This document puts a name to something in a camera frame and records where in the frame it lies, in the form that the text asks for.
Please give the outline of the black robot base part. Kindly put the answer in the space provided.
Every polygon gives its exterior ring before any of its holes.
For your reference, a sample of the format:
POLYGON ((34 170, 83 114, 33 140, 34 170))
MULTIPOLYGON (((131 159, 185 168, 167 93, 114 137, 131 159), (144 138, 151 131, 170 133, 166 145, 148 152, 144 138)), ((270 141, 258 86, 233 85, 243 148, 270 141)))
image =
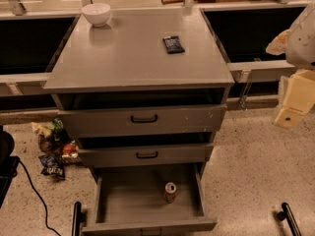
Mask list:
POLYGON ((3 205, 12 180, 17 176, 20 159, 13 156, 15 141, 11 134, 0 126, 0 207, 3 205))

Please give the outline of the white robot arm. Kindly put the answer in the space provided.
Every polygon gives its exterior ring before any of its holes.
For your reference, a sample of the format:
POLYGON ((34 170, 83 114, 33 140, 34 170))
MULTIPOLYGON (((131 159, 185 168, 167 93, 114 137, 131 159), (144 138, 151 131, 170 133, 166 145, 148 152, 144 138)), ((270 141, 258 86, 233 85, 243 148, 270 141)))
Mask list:
POLYGON ((290 129, 300 123, 315 105, 315 2, 310 2, 289 29, 270 42, 266 52, 284 54, 297 71, 281 77, 279 105, 273 123, 290 129))

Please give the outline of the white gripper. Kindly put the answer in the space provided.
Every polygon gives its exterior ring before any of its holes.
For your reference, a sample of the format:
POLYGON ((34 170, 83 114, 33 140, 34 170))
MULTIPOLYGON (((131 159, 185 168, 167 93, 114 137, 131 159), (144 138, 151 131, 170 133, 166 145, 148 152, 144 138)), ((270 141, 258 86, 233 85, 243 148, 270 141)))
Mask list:
POLYGON ((315 105, 315 72, 297 70, 290 77, 281 76, 279 106, 273 123, 291 129, 299 124, 315 105))

